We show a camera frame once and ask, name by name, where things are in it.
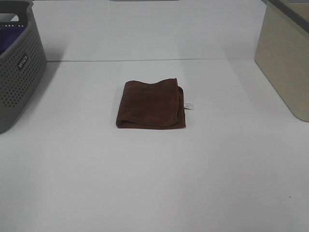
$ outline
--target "white tag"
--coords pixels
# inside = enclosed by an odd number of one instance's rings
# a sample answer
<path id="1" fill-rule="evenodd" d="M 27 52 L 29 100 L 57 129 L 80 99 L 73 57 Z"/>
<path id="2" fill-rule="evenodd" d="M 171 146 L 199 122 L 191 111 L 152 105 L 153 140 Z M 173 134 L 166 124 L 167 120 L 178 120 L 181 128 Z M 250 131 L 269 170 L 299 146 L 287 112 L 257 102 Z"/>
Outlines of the white tag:
<path id="1" fill-rule="evenodd" d="M 184 103 L 184 108 L 188 110 L 194 110 L 193 104 L 192 103 Z"/>

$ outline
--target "towel label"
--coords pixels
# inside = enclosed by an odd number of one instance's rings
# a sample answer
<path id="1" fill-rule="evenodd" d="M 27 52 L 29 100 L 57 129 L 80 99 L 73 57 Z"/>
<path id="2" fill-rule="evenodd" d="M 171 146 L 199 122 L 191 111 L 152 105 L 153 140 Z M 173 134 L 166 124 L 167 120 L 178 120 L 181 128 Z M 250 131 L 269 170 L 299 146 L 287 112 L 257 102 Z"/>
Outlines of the towel label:
<path id="1" fill-rule="evenodd" d="M 188 109 L 188 110 L 194 110 L 193 104 L 192 103 L 188 103 L 188 102 L 184 103 L 184 108 Z"/>
<path id="2" fill-rule="evenodd" d="M 21 71 L 23 69 L 23 67 L 25 66 L 25 64 L 27 63 L 28 61 L 28 55 L 25 53 L 23 55 L 23 57 L 20 59 L 20 61 L 18 62 L 17 66 L 18 66 L 18 69 Z"/>

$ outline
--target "basket handle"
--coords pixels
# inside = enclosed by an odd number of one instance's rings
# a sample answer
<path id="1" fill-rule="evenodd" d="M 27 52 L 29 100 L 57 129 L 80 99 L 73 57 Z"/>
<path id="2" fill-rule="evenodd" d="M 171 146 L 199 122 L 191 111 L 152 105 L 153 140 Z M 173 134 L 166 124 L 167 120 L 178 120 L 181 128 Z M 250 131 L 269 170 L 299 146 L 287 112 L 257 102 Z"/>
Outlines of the basket handle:
<path id="1" fill-rule="evenodd" d="M 28 0 L 22 1 L 7 1 L 0 0 L 0 13 L 15 14 L 19 18 L 19 23 L 23 25 L 28 24 L 27 8 L 32 6 L 32 2 Z"/>

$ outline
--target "brown towel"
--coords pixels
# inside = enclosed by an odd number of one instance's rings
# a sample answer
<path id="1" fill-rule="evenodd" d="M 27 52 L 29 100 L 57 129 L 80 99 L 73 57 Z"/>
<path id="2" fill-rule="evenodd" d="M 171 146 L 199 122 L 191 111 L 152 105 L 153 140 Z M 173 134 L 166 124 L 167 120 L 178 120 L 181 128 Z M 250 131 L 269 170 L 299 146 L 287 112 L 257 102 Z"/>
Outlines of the brown towel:
<path id="1" fill-rule="evenodd" d="M 185 127 L 183 90 L 177 79 L 155 84 L 129 81 L 116 120 L 118 128 L 178 129 Z"/>

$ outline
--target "basket logo text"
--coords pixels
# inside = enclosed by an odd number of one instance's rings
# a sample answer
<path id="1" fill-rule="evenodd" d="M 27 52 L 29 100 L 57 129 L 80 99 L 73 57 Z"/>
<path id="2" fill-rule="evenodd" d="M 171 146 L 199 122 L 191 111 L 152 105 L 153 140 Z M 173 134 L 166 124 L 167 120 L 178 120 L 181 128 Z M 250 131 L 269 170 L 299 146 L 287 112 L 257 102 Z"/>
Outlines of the basket logo text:
<path id="1" fill-rule="evenodd" d="M 17 66 L 18 69 L 21 71 L 23 69 L 23 67 L 25 66 L 25 64 L 28 61 L 28 55 L 25 53 L 22 58 L 20 59 L 20 61 L 18 62 Z"/>

